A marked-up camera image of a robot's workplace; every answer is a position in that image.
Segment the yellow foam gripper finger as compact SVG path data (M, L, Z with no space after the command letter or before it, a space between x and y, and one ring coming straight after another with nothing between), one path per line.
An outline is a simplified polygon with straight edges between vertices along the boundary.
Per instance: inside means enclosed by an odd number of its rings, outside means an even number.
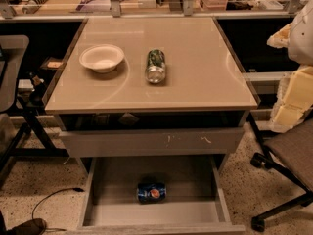
M313 67L300 66L280 81L273 107L273 123L294 127L312 105Z
M287 48L289 45L290 30L291 23L288 23L268 38L267 45L273 48Z

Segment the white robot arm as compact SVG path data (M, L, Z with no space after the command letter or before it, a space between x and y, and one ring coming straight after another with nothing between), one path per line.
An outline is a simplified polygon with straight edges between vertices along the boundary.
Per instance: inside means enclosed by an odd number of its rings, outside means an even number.
M298 125L304 113L313 105L313 0L275 34L267 44L287 48L288 57L299 63L292 74L284 74L277 91L270 118L270 128L283 133Z

